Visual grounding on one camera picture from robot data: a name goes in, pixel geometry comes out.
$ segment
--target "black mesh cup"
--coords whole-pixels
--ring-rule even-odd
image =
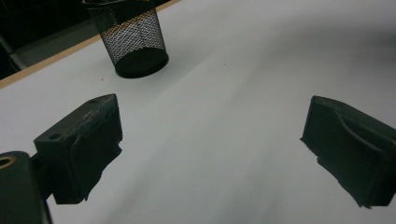
[[[120,77],[145,77],[168,63],[153,0],[82,0]]]

